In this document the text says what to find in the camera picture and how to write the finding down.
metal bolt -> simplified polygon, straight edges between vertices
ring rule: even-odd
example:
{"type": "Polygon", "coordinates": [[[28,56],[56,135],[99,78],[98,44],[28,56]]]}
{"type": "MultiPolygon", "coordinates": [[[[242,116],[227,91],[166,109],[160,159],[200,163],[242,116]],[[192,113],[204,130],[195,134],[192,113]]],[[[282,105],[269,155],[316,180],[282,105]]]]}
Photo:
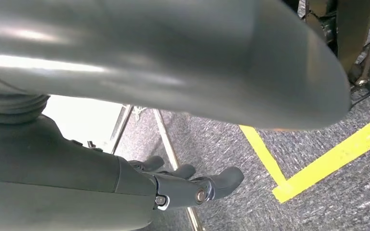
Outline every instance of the metal bolt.
{"type": "Polygon", "coordinates": [[[360,80],[360,81],[358,81],[358,82],[357,82],[357,85],[358,85],[358,86],[363,86],[363,85],[365,85],[366,83],[368,83],[368,81],[367,81],[367,80],[360,80]]]}
{"type": "Polygon", "coordinates": [[[155,203],[157,205],[164,205],[166,201],[167,201],[167,199],[164,196],[157,196],[155,198],[155,203]]]}
{"type": "Polygon", "coordinates": [[[206,192],[204,189],[199,189],[196,195],[196,199],[198,203],[202,203],[206,199],[206,192]]]}

metal pole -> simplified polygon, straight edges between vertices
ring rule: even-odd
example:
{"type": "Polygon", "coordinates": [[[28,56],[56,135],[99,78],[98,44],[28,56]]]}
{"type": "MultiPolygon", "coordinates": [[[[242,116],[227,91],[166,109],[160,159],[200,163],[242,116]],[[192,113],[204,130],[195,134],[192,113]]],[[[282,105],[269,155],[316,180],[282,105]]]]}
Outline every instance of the metal pole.
{"type": "MultiPolygon", "coordinates": [[[[168,159],[170,160],[173,170],[176,170],[179,167],[178,157],[176,156],[173,149],[172,142],[168,135],[167,127],[165,126],[161,111],[159,109],[153,109],[153,111],[155,119],[157,121],[159,133],[161,134],[162,142],[164,143],[164,147],[168,155],[168,159]]],[[[188,214],[188,218],[191,221],[193,231],[205,231],[205,229],[202,227],[202,222],[200,221],[195,208],[186,208],[186,213],[188,214]]]]}
{"type": "Polygon", "coordinates": [[[126,105],[126,109],[124,111],[124,114],[122,115],[122,118],[121,118],[121,122],[119,124],[119,127],[117,129],[117,133],[115,135],[115,143],[114,143],[114,146],[113,146],[113,150],[111,150],[111,154],[112,155],[115,155],[116,154],[116,150],[117,150],[117,147],[120,143],[120,140],[121,140],[121,137],[122,137],[122,134],[125,130],[125,127],[127,126],[128,124],[128,120],[130,119],[130,115],[131,115],[131,112],[132,112],[132,109],[134,108],[133,105],[126,105]]]}

yellow tape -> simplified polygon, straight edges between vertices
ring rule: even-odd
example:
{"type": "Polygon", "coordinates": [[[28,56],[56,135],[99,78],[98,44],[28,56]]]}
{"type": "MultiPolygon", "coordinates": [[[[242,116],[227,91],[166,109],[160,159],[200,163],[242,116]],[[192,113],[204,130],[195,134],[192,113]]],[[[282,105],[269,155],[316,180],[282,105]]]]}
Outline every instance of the yellow tape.
{"type": "Polygon", "coordinates": [[[273,190],[285,202],[370,150],[370,123],[273,190]]]}
{"type": "Polygon", "coordinates": [[[260,138],[257,131],[252,127],[243,125],[240,125],[240,129],[245,134],[250,145],[253,147],[256,154],[262,161],[264,167],[267,169],[271,177],[275,180],[276,184],[277,185],[284,184],[286,182],[286,178],[284,177],[283,173],[278,167],[276,160],[273,158],[269,150],[266,148],[266,145],[264,144],[262,138],[260,138]]]}

screw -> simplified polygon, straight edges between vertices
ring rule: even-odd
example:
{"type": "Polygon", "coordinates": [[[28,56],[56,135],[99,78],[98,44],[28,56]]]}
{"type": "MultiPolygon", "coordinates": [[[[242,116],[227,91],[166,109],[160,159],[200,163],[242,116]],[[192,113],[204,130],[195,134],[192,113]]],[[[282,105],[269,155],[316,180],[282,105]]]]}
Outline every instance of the screw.
{"type": "Polygon", "coordinates": [[[202,203],[202,202],[205,201],[205,199],[206,199],[206,193],[205,193],[205,190],[204,189],[199,189],[197,191],[196,199],[197,199],[197,202],[198,203],[202,203]]]}
{"type": "Polygon", "coordinates": [[[167,201],[167,199],[165,199],[165,197],[164,197],[164,196],[157,196],[157,197],[155,198],[155,203],[156,203],[157,205],[164,205],[166,201],[167,201]]]}

gray carpet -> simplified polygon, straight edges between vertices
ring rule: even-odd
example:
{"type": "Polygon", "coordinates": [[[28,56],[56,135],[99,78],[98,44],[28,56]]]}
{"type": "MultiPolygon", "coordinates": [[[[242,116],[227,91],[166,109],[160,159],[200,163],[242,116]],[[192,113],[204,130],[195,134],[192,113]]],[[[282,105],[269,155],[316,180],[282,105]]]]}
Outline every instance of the gray carpet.
{"type": "MultiPolygon", "coordinates": [[[[177,155],[193,164],[197,175],[219,173],[228,166],[246,178],[231,196],[198,208],[207,231],[370,230],[370,151],[293,199],[280,204],[271,193],[276,184],[236,125],[163,112],[177,155]]],[[[327,150],[370,122],[370,99],[342,122],[308,132],[259,131],[285,176],[291,177],[327,150]]],[[[166,159],[151,110],[132,117],[117,150],[127,159],[150,155],[166,159]]],[[[185,210],[158,212],[145,231],[190,231],[185,210]]]]}

